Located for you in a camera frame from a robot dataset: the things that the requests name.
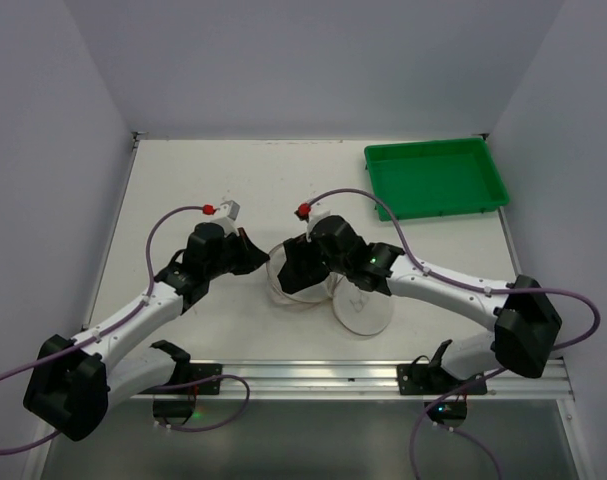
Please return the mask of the white mesh laundry bag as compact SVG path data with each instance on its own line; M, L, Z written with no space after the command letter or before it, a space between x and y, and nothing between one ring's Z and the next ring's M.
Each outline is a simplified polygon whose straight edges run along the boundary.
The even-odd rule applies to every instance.
M354 335L372 338L381 334L391 323L394 301L377 293L365 292L336 273L331 273L320 284L300 292L285 293L277 273L285 264L282 244L274 246L265 264L267 289L276 305L291 310L306 310L321 305L332 308L335 319Z

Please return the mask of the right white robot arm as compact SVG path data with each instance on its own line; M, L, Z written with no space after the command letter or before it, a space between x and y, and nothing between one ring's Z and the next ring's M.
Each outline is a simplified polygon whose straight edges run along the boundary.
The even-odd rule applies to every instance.
M368 243L338 215L329 215L284 243L281 289L294 294L345 277L365 292L423 301L474 321L483 332L439 345L429 371L439 379L468 380L505 368L525 378L542 376L562 321L539 283L520 275L490 281L438 270L387 243Z

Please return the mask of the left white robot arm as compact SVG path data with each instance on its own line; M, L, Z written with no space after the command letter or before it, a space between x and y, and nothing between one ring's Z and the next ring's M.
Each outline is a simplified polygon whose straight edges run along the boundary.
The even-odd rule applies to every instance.
M23 406L73 441L86 438L110 408L150 389L186 392L195 377L190 355L160 340L139 357L131 351L179 318L225 274L247 275L269 259L243 229L197 225L185 248L128 306L70 339L54 335L41 346Z

